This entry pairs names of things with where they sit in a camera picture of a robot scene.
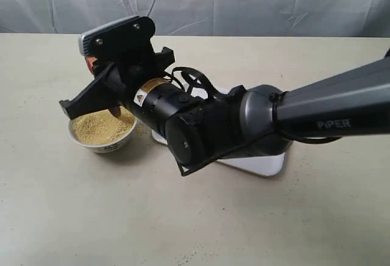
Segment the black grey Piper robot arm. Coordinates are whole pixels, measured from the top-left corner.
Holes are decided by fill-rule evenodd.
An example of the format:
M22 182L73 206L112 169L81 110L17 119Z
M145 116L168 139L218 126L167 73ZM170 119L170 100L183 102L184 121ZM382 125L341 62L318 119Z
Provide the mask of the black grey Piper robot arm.
M293 142L319 145L389 132L389 57L292 91L271 85L218 91L193 68L167 73L163 48L93 63L94 80L61 100L70 119L125 107L168 143L182 176L219 160L275 156Z

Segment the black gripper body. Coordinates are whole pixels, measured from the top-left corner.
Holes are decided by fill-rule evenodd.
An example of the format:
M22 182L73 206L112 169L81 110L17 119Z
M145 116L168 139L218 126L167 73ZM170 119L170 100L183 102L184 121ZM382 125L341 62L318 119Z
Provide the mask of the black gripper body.
M173 84L173 75L166 72L175 62L174 51L164 47L130 52L113 63L106 77L106 86L117 102L160 135L166 134L166 122L175 114L201 103Z

